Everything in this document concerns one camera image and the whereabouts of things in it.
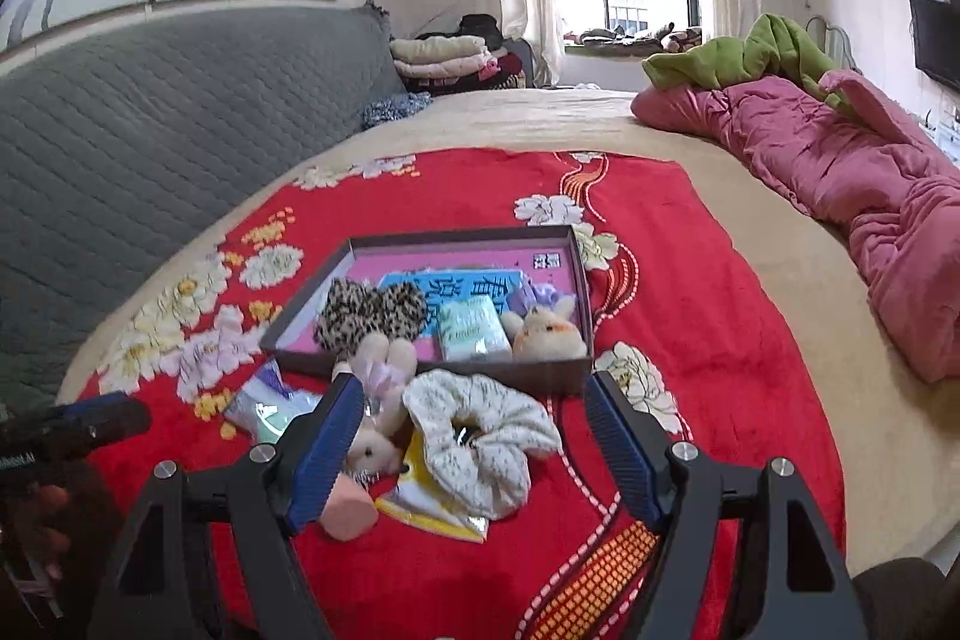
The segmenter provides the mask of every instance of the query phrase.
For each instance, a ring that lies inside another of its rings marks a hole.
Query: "stuffed animal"
[[[395,475],[403,461],[390,441],[407,419],[403,391],[416,374],[416,349],[406,339],[390,342],[379,332],[369,333],[348,362],[333,367],[333,377],[352,372],[361,381],[367,409],[347,451],[349,472]],[[320,525],[336,540],[352,540],[376,523],[370,495],[355,480],[339,475],[320,516]]]
[[[587,355],[587,343],[569,321],[576,308],[574,296],[561,296],[552,310],[534,304],[523,319],[513,311],[505,311],[500,322],[514,345],[514,360],[550,362]]]

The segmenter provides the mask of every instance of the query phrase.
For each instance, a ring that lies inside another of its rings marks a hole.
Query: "beige bed sheet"
[[[606,91],[445,97],[414,119],[382,125],[304,162],[184,248],[104,321],[78,352],[61,401],[76,398],[143,302],[310,164],[339,170],[371,158],[481,146],[676,161],[760,277],[803,352],[843,462],[851,571],[896,555],[923,555],[960,520],[960,383],[925,386],[904,365],[868,307],[845,247],[827,228],[800,215],[719,146],[638,125],[631,97]]]

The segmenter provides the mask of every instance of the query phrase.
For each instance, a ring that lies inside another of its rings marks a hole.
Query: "red floral blanket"
[[[99,451],[122,506],[152,466],[233,461],[248,448],[219,415],[264,357],[266,323],[350,236],[527,223],[575,226],[589,277],[597,366],[635,408],[714,458],[798,464],[840,544],[840,462],[790,330],[675,165],[599,153],[446,150],[281,188],[145,306],[91,378],[150,405],[147,434]],[[301,386],[310,378],[286,376]],[[296,540],[340,640],[616,636],[655,538],[632,522],[576,399],[546,400],[563,455],[532,467],[530,501],[482,545],[381,517],[352,543],[312,525]],[[697,624],[718,629],[736,526],[722,525]],[[224,600],[250,619],[232,540],[215,533]]]

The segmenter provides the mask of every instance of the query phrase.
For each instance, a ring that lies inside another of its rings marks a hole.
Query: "gray quilted headboard cover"
[[[0,401],[49,404],[83,340],[164,261],[403,87],[389,18],[198,12],[0,78]]]

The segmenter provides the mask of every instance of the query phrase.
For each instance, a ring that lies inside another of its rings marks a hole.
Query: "blue patterned cloth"
[[[426,109],[430,103],[428,92],[397,92],[378,101],[372,101],[363,109],[363,127],[373,128],[384,122],[401,121]]]

